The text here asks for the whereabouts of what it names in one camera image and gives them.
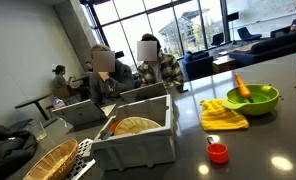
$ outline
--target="dark hair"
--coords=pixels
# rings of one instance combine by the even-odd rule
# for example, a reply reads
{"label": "dark hair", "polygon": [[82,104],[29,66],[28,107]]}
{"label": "dark hair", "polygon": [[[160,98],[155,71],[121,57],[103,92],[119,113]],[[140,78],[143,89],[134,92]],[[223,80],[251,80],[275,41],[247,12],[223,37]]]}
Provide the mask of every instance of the dark hair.
{"label": "dark hair", "polygon": [[157,41],[157,49],[160,50],[161,46],[159,40],[152,34],[144,34],[141,38],[141,41]]}
{"label": "dark hair", "polygon": [[65,66],[63,65],[58,65],[56,67],[56,69],[53,69],[52,72],[55,73],[56,75],[58,75],[61,71],[65,70]]}

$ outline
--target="yellow cloth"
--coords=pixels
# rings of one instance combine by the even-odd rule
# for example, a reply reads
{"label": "yellow cloth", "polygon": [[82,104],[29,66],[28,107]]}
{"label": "yellow cloth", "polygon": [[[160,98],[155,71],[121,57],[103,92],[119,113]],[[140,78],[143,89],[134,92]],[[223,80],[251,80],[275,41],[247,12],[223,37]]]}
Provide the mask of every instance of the yellow cloth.
{"label": "yellow cloth", "polygon": [[221,99],[200,101],[203,109],[200,121],[205,131],[249,127],[248,121],[241,113],[225,108],[222,106],[222,102]]}

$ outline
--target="gray plastic crate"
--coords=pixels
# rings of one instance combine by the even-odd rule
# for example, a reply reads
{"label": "gray plastic crate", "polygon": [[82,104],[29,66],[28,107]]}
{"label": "gray plastic crate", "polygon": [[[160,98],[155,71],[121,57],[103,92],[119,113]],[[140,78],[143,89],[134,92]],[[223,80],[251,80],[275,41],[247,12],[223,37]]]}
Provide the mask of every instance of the gray plastic crate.
{"label": "gray plastic crate", "polygon": [[[141,131],[139,134],[123,134],[101,140],[100,132],[123,118],[143,117],[162,127]],[[172,100],[170,95],[120,106],[94,139],[91,152],[103,170],[147,166],[175,161]]]}

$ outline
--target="wooden basket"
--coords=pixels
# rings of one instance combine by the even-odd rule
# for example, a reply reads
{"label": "wooden basket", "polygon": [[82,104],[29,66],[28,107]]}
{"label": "wooden basket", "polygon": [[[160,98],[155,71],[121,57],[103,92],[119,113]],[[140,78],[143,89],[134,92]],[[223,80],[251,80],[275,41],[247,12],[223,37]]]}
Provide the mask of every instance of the wooden basket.
{"label": "wooden basket", "polygon": [[24,179],[60,180],[71,171],[77,156],[78,143],[69,140],[46,154],[27,173]]}

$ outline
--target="orange lid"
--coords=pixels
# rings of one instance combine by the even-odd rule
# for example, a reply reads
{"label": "orange lid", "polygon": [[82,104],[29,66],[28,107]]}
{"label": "orange lid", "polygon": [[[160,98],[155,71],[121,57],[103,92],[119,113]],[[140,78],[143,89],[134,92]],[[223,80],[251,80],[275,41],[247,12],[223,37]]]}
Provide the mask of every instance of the orange lid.
{"label": "orange lid", "polygon": [[115,123],[113,123],[110,128],[109,128],[109,132],[115,133],[115,129],[118,126],[118,124],[122,121],[123,119],[116,121]]}

